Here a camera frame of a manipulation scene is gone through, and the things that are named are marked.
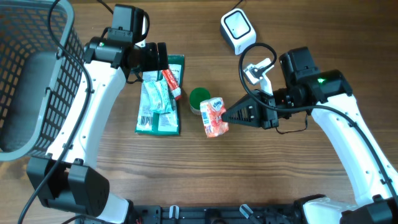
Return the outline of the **red tissue packet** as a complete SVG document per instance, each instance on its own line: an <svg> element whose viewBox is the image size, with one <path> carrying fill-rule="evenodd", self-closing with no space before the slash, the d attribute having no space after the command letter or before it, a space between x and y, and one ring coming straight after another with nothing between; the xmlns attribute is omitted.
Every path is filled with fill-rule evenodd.
<svg viewBox="0 0 398 224"><path fill-rule="evenodd" d="M226 108L221 97L202 101L200 103L200 112L208 138L215 138L229 131L229 124L222 120L222 115L226 112Z"/></svg>

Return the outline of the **red stick sachet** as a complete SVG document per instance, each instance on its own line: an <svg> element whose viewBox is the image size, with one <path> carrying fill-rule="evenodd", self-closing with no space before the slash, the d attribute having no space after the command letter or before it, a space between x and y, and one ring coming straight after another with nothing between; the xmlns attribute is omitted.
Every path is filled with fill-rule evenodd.
<svg viewBox="0 0 398 224"><path fill-rule="evenodd" d="M162 71L163 77L166 79L167 84L170 88L172 96L175 98L175 100L181 99L182 91L181 88L179 87L179 84L177 80L175 79L172 71L170 69L163 70Z"/></svg>

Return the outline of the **light teal wipes packet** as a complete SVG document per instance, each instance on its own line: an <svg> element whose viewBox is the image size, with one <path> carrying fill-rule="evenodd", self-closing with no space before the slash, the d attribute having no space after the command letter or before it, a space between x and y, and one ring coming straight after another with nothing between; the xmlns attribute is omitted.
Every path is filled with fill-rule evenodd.
<svg viewBox="0 0 398 224"><path fill-rule="evenodd" d="M158 81L144 82L144 86L149 95L151 111L158 114L170 113L173 111L169 86L164 78Z"/></svg>

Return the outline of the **red-lidded white cup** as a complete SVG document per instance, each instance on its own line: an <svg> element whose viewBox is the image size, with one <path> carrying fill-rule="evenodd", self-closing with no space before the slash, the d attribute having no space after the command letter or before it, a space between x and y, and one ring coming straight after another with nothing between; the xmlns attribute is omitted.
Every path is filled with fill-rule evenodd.
<svg viewBox="0 0 398 224"><path fill-rule="evenodd" d="M211 98L210 92L203 87L195 88L189 96L190 109L193 114L201 115L200 103Z"/></svg>

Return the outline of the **green 3M glove package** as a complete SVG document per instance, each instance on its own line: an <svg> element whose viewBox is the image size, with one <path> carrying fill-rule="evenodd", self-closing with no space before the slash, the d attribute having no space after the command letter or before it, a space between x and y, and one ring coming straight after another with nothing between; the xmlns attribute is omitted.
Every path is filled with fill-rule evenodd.
<svg viewBox="0 0 398 224"><path fill-rule="evenodd" d="M172 71L182 91L185 57L183 55L169 55L168 61L169 69ZM152 135L180 134L178 106L175 98L171 94L170 88L169 93L173 111L170 113L158 114L150 110L149 95L145 89L144 82L158 81L163 79L164 77L162 71L144 72L142 78L143 83L141 87L141 99L135 132Z"/></svg>

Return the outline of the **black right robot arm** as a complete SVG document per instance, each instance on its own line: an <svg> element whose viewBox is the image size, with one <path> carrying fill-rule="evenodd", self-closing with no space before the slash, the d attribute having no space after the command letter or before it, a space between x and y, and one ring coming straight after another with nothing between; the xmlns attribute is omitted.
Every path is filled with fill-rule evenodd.
<svg viewBox="0 0 398 224"><path fill-rule="evenodd" d="M311 195L282 217L290 223L396 223L397 171L359 112L339 70L321 72L307 47L275 55L263 65L238 67L246 95L222 115L227 123L275 129L281 118L311 116L330 140L351 182L355 204ZM250 85L260 89L250 90Z"/></svg>

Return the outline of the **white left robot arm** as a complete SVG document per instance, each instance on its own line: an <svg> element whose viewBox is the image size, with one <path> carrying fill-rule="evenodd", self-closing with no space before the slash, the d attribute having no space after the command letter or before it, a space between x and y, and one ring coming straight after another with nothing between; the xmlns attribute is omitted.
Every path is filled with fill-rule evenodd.
<svg viewBox="0 0 398 224"><path fill-rule="evenodd" d="M46 156L31 157L27 166L31 197L43 206L72 212L75 219L141 222L133 202L112 194L109 180L95 167L100 137L130 74L168 67L165 44L146 43L149 27L146 11L118 4L111 26L76 60L83 78L67 118Z"/></svg>

